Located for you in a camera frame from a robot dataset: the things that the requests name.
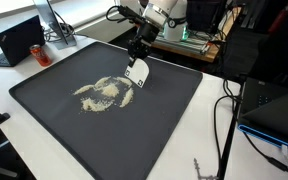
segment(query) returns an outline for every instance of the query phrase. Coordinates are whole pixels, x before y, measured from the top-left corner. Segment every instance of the black mat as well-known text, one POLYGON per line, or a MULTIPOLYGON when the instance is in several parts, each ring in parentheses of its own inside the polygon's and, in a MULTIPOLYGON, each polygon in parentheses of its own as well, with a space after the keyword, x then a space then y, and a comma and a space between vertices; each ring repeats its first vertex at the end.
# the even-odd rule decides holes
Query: black mat
POLYGON ((81 112, 84 95, 72 92, 102 77, 123 77, 128 61, 125 50, 93 43, 11 88, 10 94, 94 178, 145 179, 202 74, 146 58, 150 74, 142 89, 133 84, 133 102, 100 113, 81 112))

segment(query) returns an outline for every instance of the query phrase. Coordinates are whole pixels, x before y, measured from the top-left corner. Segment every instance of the laptop keyboard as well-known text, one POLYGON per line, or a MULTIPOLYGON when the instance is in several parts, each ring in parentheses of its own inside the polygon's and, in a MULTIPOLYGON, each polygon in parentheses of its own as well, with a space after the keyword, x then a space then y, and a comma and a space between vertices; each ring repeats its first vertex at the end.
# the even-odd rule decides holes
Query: laptop keyboard
POLYGON ((273 99, 263 96, 263 95, 258 95, 257 96, 257 107, 263 106, 269 102, 271 102, 273 99))
POLYGON ((6 57, 4 56, 4 54, 2 54, 3 56, 0 56, 0 64, 8 64, 8 61, 6 59, 6 57))

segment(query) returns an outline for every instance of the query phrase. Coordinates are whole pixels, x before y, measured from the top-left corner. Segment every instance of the black laptop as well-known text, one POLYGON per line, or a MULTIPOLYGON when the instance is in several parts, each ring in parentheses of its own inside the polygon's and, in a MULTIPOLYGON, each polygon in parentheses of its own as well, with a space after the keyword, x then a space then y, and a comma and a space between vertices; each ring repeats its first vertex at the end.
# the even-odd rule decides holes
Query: black laptop
POLYGON ((238 129, 278 147, 288 147, 288 94, 241 116, 238 129))
POLYGON ((287 88, 257 79, 247 78, 241 92, 243 102, 239 107, 239 116, 272 102, 286 94, 288 94, 287 88))
POLYGON ((30 55, 34 44, 45 44, 38 15, 0 33, 0 66, 14 67, 30 55))

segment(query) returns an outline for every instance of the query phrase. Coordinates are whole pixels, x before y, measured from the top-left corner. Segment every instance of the white desk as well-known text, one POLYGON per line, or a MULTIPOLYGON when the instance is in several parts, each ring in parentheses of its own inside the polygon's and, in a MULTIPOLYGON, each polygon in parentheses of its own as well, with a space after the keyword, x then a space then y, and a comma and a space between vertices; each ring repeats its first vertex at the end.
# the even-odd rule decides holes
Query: white desk
MULTIPOLYGON (((46 45, 44 49, 55 63, 92 42, 92 39, 80 38, 76 47, 58 51, 52 45, 46 45)), ((11 87, 43 69, 31 56, 14 68, 0 68, 0 112, 11 115, 0 128, 37 179, 93 179, 8 93, 11 87)), ((216 175, 218 162, 213 132, 213 107, 216 100, 224 95, 222 83, 221 79, 204 74, 148 179, 196 180, 194 158, 200 165, 202 175, 216 175)), ((238 84, 232 82, 229 87, 234 94, 240 89, 238 84)), ((219 142, 223 150, 232 118, 231 100, 225 99, 219 103, 217 115, 219 142)))
MULTIPOLYGON (((279 148, 249 136, 265 155, 274 157, 287 165, 279 148)), ((277 169, 265 160, 241 131, 235 129, 225 180, 288 180, 288 173, 277 169)))

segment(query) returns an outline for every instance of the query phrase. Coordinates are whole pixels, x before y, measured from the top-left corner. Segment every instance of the cable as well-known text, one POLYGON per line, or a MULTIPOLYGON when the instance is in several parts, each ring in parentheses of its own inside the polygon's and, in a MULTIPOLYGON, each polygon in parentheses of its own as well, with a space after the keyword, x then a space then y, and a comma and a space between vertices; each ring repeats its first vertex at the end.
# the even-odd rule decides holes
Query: cable
MULTIPOLYGON (((87 35, 77 34, 75 32, 75 29, 72 26, 70 26, 69 24, 67 24, 65 22, 65 20, 56 11, 54 11, 54 13, 55 13, 56 16, 58 16, 61 19, 61 21, 63 22, 63 24, 64 24, 64 26, 65 26, 65 28, 66 28, 66 30, 68 32, 68 33, 63 32, 65 38, 70 37, 72 35, 88 37, 87 35)), ((50 32, 44 33, 45 41, 47 41, 47 42, 57 42, 57 41, 61 41, 62 40, 62 38, 58 37, 57 35, 52 35, 52 33, 55 33, 55 32, 54 31, 50 31, 50 32)))
POLYGON ((220 38, 218 38, 217 36, 213 35, 213 34, 210 34, 210 33, 207 33, 207 32, 204 32, 206 35, 208 35, 208 37, 210 37, 211 39, 217 39, 217 40, 220 40, 220 38))
POLYGON ((225 34, 225 32, 224 32, 223 30, 220 30, 220 29, 219 29, 219 33, 221 33, 222 35, 225 36, 225 37, 223 36, 223 38, 225 38, 225 39, 227 38, 227 35, 225 34))
POLYGON ((205 37, 203 37, 203 36, 200 36, 200 35, 198 35, 196 32, 194 32, 194 31, 187 31, 188 33, 189 33, 189 36, 190 35, 193 35, 194 37, 196 37, 197 39, 200 39, 200 40, 203 40, 203 41, 209 41, 210 39, 207 39, 207 38, 205 38, 205 37))
POLYGON ((142 9, 140 8, 140 16, 142 16, 143 15, 143 12, 142 12, 142 9))
POLYGON ((288 165, 288 156, 287 156, 288 155, 288 147, 286 145, 282 144, 281 151, 282 151, 282 154, 284 155, 284 159, 288 165))
MULTIPOLYGON (((237 8, 232 8, 232 14, 233 14, 233 18, 235 19, 235 18, 237 18, 236 16, 235 16, 235 14, 234 14, 234 11, 237 13, 238 12, 238 9, 237 8)), ((231 34, 231 36, 227 36, 227 38, 226 38, 226 42, 230 42, 230 43, 232 43, 233 41, 233 39, 232 39, 232 35, 234 35, 234 31, 236 30, 236 28, 235 28, 235 26, 234 26, 234 24, 235 24, 235 22, 233 23, 233 26, 232 26, 232 29, 230 30, 230 34, 231 34)), ((229 43, 226 43, 225 44, 225 49, 223 50, 224 51, 224 55, 223 56, 225 56, 225 61, 229 61, 229 59, 231 58, 231 56, 232 56, 232 52, 234 51, 232 48, 229 48, 229 43)))
POLYGON ((217 104, 224 98, 227 98, 230 96, 223 96, 221 98, 219 98, 215 105, 214 105, 214 134, 215 134, 215 141, 216 141, 216 149, 217 149, 217 158, 218 158, 218 174, 220 174, 221 172, 221 161, 222 161, 222 157, 221 157, 221 150, 220 150, 220 145, 218 142, 218 137, 217 137, 217 127, 216 127, 216 108, 217 108, 217 104))
POLYGON ((227 21, 227 11, 225 12, 225 20, 223 22, 222 28, 218 29, 220 31, 219 34, 220 34, 220 37, 222 40, 224 40, 224 37, 222 36, 221 32, 223 32, 226 21, 227 21))
MULTIPOLYGON (((218 99, 215 103, 214 106, 214 134, 215 134, 215 141, 216 141, 216 147, 217 147, 217 155, 218 155, 218 159, 219 159, 219 169, 218 169, 218 174, 220 174, 221 172, 221 166, 220 166, 220 161, 222 160, 221 158, 221 154, 220 154, 220 148, 219 148, 219 143, 218 143, 218 137, 217 137, 217 128, 216 128, 216 107, 219 103, 219 101, 221 101, 224 98, 231 98, 232 99, 232 112, 233 112, 233 118, 235 118, 235 120, 237 120, 235 114, 234 114, 234 103, 240 103, 241 99, 239 96, 234 96, 232 91, 229 89, 228 87, 228 80, 224 79, 223 81, 223 89, 224 92, 226 94, 226 96, 221 97, 220 99, 218 99)), ((251 139, 248 137, 248 135, 243 132, 244 136, 246 137, 246 139, 248 140, 248 142, 251 144, 251 146, 261 155, 264 157, 264 159, 266 159, 270 164, 272 164, 273 166, 275 166, 276 168, 288 172, 288 166, 286 166, 285 164, 281 163, 280 161, 276 160, 273 157, 267 156, 265 155, 263 152, 261 152, 256 146, 255 144, 251 141, 251 139)))
POLYGON ((106 19, 107 20, 109 20, 109 21, 119 21, 120 19, 110 19, 109 17, 108 17, 108 15, 109 15, 109 13, 111 12, 111 10, 112 9, 114 9, 114 8, 118 8, 119 6, 112 6, 112 7, 110 7, 108 10, 107 10, 107 12, 106 12, 106 19))
POLYGON ((234 22, 235 22, 235 17, 234 17, 234 16, 235 16, 235 15, 234 15, 234 9, 235 9, 235 8, 236 8, 236 7, 233 6, 233 9, 232 9, 233 24, 234 24, 234 22))

